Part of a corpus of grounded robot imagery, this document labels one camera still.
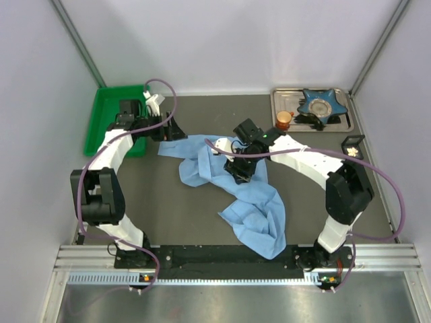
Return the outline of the light blue button shirt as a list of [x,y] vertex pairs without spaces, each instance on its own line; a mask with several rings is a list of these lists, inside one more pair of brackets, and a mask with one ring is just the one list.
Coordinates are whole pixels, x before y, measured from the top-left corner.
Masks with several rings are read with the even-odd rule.
[[224,169],[225,156],[214,155],[205,143],[215,142],[215,135],[191,135],[179,141],[164,141],[158,154],[182,159],[179,176],[183,184],[198,187],[213,184],[236,200],[219,212],[245,246],[272,260],[286,248],[286,209],[278,191],[268,183],[263,160],[249,183],[237,184]]

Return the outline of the gold brooch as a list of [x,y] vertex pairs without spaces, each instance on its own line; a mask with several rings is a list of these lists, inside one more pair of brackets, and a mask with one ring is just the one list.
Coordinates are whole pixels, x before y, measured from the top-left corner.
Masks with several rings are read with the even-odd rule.
[[355,147],[348,147],[347,148],[347,154],[350,156],[350,157],[358,157],[359,155],[360,155],[360,152],[358,151],[358,149],[357,148],[355,148]]

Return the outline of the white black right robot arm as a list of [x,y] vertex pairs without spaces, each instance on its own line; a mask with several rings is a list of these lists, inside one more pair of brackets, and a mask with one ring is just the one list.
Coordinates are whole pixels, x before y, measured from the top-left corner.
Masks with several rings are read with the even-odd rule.
[[214,146],[227,152],[224,168],[237,184],[249,182],[257,163],[267,158],[306,176],[325,191],[328,217],[311,254],[302,259],[302,266],[312,269],[333,264],[353,224],[374,198],[364,166],[308,151],[284,131],[276,127],[263,131],[251,119],[239,124],[234,133],[241,147],[234,147],[227,138],[218,139]]

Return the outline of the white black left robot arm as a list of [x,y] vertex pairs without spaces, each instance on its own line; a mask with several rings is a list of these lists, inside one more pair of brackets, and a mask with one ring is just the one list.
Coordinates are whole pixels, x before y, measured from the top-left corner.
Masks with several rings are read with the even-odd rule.
[[119,112],[108,125],[93,161],[70,175],[73,202],[78,219],[114,239],[118,260],[136,267],[155,264],[146,234],[126,215],[126,202],[118,170],[127,153],[141,138],[155,142],[178,141],[187,135],[171,112],[162,114],[160,94],[144,93],[145,100],[120,100]]

